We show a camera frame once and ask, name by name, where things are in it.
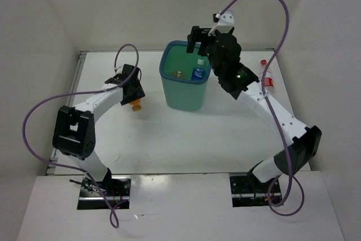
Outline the orange juice bottle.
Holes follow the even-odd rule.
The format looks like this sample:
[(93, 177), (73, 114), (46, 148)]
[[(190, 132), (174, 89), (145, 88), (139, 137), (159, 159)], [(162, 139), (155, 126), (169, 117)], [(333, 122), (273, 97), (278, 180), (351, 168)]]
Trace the orange juice bottle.
[(132, 101), (129, 103), (131, 105), (131, 109), (132, 111), (136, 112), (136, 111), (140, 111), (142, 109), (142, 106), (140, 104), (140, 99), (137, 99), (135, 101)]
[(175, 71), (172, 73), (172, 76), (174, 78), (177, 78), (177, 79), (185, 79), (185, 75), (184, 73), (182, 73), (181, 71)]

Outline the blue label water bottle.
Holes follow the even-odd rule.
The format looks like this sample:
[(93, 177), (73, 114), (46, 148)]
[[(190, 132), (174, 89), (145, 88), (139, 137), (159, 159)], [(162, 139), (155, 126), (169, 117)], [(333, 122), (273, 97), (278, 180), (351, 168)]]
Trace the blue label water bottle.
[(197, 66), (195, 68), (193, 68), (193, 70), (192, 70), (191, 80), (192, 81), (201, 81), (201, 80), (203, 80), (205, 74), (206, 74), (205, 60), (198, 59)]

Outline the red label clear bottle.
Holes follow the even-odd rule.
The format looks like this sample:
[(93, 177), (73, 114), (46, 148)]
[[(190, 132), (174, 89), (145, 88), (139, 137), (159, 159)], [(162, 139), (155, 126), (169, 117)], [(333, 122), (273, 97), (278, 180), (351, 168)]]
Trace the red label clear bottle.
[[(260, 67), (261, 67), (261, 75), (260, 77), (263, 76), (264, 71), (266, 70), (266, 66), (267, 66), (267, 61), (265, 59), (262, 59), (260, 61)], [(269, 70), (266, 71), (266, 75), (264, 78), (264, 85), (265, 85), (265, 89), (267, 91), (272, 91), (274, 89), (274, 81), (273, 81), (273, 77), (272, 74)]]

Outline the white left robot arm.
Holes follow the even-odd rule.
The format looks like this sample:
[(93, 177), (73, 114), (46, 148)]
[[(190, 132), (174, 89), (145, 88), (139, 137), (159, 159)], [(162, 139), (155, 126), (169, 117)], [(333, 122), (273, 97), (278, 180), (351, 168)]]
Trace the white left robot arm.
[(58, 110), (52, 145), (76, 165), (90, 174), (93, 190), (108, 195), (114, 182), (112, 173), (95, 152), (95, 124), (116, 104), (122, 106), (145, 97), (138, 67), (125, 64), (122, 71), (109, 78), (103, 90), (75, 106), (62, 106)]

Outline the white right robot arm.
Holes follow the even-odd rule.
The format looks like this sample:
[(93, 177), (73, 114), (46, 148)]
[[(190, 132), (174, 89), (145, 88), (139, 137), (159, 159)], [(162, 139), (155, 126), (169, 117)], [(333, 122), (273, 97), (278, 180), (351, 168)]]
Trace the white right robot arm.
[(208, 59), (222, 89), (277, 129), (281, 137), (283, 149), (248, 172), (248, 187), (260, 192), (275, 177), (293, 176), (303, 168), (316, 155), (322, 132), (317, 126), (309, 127), (297, 120), (268, 91), (262, 90), (261, 79), (241, 63), (241, 46), (231, 31), (216, 31), (212, 36), (209, 31), (193, 26), (186, 51), (192, 53), (198, 43), (198, 55)]

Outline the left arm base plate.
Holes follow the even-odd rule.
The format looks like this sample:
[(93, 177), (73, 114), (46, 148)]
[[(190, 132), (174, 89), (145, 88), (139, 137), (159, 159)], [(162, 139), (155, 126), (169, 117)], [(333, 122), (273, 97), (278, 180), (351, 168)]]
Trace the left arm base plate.
[[(114, 209), (129, 209), (131, 176), (115, 175), (112, 176), (112, 179), (116, 183), (115, 186), (110, 192), (103, 190), (103, 193)], [(81, 186), (77, 204), (78, 210), (108, 209), (106, 202), (93, 183), (90, 184), (85, 177), (82, 181), (85, 187), (78, 181), (75, 183)]]

